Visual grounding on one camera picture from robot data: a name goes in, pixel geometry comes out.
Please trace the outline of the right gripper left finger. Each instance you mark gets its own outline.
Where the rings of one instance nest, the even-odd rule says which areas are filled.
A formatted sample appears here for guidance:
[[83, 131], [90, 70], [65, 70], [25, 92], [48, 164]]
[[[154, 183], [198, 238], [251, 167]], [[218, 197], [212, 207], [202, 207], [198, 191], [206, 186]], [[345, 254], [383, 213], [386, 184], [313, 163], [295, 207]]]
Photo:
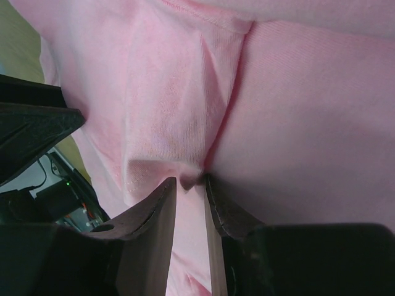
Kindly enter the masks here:
[[1, 294], [165, 295], [176, 202], [171, 177], [91, 232], [1, 226]]

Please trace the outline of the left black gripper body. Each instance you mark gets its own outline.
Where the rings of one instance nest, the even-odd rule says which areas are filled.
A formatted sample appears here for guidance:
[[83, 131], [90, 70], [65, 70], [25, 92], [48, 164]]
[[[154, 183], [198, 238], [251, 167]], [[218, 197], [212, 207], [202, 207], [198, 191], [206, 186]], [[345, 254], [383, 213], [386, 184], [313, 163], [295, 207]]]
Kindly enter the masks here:
[[57, 148], [1, 186], [1, 224], [56, 223], [92, 231], [108, 220], [92, 185]]

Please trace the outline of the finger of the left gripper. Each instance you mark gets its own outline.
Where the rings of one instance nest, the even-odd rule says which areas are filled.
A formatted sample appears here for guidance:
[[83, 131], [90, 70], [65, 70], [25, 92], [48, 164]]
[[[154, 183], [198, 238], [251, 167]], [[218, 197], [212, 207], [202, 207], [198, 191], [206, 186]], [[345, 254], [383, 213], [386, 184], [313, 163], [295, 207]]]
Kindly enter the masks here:
[[84, 123], [79, 110], [67, 107], [60, 87], [1, 75], [1, 184]]

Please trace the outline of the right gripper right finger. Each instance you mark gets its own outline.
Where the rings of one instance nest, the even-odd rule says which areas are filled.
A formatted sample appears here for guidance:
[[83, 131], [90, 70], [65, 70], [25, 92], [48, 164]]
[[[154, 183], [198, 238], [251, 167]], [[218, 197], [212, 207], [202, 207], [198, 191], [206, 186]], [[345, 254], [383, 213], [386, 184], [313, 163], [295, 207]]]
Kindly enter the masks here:
[[394, 294], [394, 233], [387, 227], [266, 225], [213, 177], [204, 181], [213, 295]]

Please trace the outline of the pink t shirt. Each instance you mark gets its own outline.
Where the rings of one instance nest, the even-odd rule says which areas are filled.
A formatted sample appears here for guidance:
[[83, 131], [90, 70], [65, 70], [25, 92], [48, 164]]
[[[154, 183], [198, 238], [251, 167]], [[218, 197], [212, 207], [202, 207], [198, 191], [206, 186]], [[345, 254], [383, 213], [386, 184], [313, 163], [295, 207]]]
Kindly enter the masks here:
[[393, 1], [12, 1], [115, 217], [178, 180], [167, 295], [210, 295], [202, 178], [267, 224], [394, 228]]

